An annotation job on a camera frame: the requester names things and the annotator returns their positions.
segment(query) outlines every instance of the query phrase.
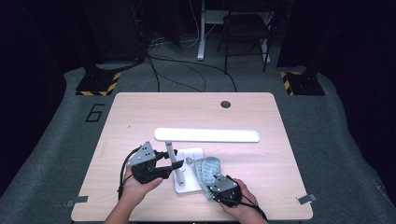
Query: wooden table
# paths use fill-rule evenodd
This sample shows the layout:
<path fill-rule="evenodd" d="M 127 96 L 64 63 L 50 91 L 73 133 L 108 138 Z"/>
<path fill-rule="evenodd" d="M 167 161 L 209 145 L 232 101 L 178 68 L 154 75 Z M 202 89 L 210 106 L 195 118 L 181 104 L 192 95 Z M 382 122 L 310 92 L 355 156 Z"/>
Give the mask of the wooden table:
<path fill-rule="evenodd" d="M 228 101 L 231 107 L 220 103 Z M 119 93 L 111 107 L 76 203 L 75 221 L 105 220 L 117 203 L 120 169 L 125 157 L 154 139 L 156 128 L 249 129 L 260 133 L 258 144 L 181 143 L 174 148 L 201 147 L 205 156 L 221 161 L 221 172 L 242 179 L 257 197 L 270 220 L 304 220 L 313 216 L 310 203 L 296 198 L 306 195 L 282 119 L 271 93 Z M 161 160 L 157 167 L 169 165 Z M 132 221 L 221 221 L 233 220 L 202 192 L 178 195 L 174 176 L 150 192 L 132 212 Z"/>

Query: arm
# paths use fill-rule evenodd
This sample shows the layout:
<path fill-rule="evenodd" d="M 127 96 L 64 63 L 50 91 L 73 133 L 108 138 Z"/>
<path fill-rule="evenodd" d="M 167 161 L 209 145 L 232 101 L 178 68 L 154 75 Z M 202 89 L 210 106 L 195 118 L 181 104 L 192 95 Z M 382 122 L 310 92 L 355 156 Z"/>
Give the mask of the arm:
<path fill-rule="evenodd" d="M 242 194 L 245 197 L 249 198 L 254 204 L 259 205 L 256 197 L 248 190 L 247 185 L 242 180 L 234 179 L 234 181 L 238 183 Z M 245 197 L 242 198 L 242 202 L 250 203 Z M 236 207 L 229 207 L 223 203 L 220 203 L 220 206 L 224 212 L 235 217 L 241 224 L 268 224 L 262 215 L 251 207 L 244 206 L 242 204 L 239 204 Z"/>
<path fill-rule="evenodd" d="M 163 182 L 163 179 L 157 178 L 147 184 L 140 184 L 132 176 L 131 168 L 127 167 L 124 181 L 122 196 L 106 218 L 105 223 L 128 223 L 129 216 L 134 208 L 142 202 L 147 193 L 157 188 Z"/>

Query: yellow black striped tape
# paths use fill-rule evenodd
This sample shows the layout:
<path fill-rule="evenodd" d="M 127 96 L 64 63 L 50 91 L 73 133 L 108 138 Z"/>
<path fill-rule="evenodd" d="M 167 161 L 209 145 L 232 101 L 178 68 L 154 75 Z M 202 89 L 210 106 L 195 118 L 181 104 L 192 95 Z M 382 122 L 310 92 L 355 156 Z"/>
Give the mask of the yellow black striped tape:
<path fill-rule="evenodd" d="M 111 81 L 110 86 L 108 87 L 107 91 L 76 91 L 76 95 L 86 95 L 86 96 L 93 96 L 93 95 L 111 95 L 111 93 L 116 89 L 117 82 L 121 73 L 117 73 L 113 80 Z"/>
<path fill-rule="evenodd" d="M 301 75 L 301 73 L 299 73 L 299 72 L 288 72 L 288 73 L 291 73 L 294 75 Z M 283 84 L 285 85 L 285 89 L 286 89 L 286 92 L 288 93 L 288 95 L 293 95 L 293 90 L 291 89 L 290 83 L 288 81 L 288 73 L 281 72 L 280 76 L 282 77 Z"/>

